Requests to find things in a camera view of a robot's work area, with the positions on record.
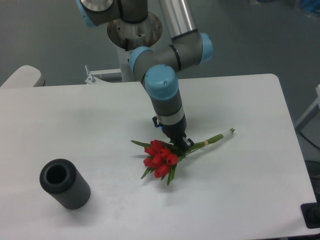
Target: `metal bracket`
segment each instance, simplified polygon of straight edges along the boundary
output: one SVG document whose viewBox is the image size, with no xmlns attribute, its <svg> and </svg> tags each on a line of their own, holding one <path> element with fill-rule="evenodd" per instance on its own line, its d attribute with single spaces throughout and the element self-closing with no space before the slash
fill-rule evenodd
<svg viewBox="0 0 320 240">
<path fill-rule="evenodd" d="M 98 70 L 90 71 L 88 65 L 85 65 L 86 80 L 87 84 L 102 84 L 102 83 L 114 83 L 117 81 L 112 81 L 112 79 L 121 78 L 120 69 L 109 69 L 109 70 Z"/>
<path fill-rule="evenodd" d="M 299 133 L 320 111 L 320 85 L 316 87 L 316 92 L 318 97 L 311 103 L 294 125 L 296 133 Z"/>
</svg>

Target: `metal cylinder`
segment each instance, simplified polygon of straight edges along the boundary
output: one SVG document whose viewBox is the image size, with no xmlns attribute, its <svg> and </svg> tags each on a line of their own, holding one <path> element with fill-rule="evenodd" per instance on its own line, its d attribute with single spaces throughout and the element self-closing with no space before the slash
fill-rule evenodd
<svg viewBox="0 0 320 240">
<path fill-rule="evenodd" d="M 83 6 L 93 12 L 103 12 L 110 8 L 114 0 L 81 0 Z"/>
<path fill-rule="evenodd" d="M 188 0 L 159 0 L 171 38 L 196 30 Z"/>
<path fill-rule="evenodd" d="M 79 209 L 90 198 L 90 187 L 72 162 L 55 159 L 40 173 L 42 188 L 67 209 Z"/>
</svg>

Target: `white table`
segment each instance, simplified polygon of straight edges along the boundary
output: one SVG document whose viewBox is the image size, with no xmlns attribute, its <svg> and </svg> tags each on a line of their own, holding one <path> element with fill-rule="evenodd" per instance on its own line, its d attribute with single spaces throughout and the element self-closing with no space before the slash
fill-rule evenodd
<svg viewBox="0 0 320 240">
<path fill-rule="evenodd" d="M 233 137 L 188 156 L 170 186 L 130 140 L 166 140 L 137 83 L 0 90 L 0 239 L 244 240 L 317 234 L 300 205 L 316 199 L 276 76 L 180 81 L 187 136 Z M 91 187 L 67 210 L 39 184 L 72 161 Z"/>
</svg>

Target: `black cylinder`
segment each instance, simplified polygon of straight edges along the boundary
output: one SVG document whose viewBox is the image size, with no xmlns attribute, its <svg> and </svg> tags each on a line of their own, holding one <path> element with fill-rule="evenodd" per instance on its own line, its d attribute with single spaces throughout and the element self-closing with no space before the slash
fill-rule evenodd
<svg viewBox="0 0 320 240">
<path fill-rule="evenodd" d="M 66 159 L 47 163 L 40 173 L 41 187 L 67 209 L 79 209 L 90 198 L 90 187 L 75 165 Z"/>
</svg>

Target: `white chair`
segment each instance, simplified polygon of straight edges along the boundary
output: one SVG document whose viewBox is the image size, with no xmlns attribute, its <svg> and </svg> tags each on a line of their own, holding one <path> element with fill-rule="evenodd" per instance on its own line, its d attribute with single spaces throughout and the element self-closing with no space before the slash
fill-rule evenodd
<svg viewBox="0 0 320 240">
<path fill-rule="evenodd" d="M 45 85 L 45 82 L 45 78 L 38 69 L 25 65 L 16 70 L 4 84 L 0 86 L 0 89 L 42 87 Z"/>
</svg>

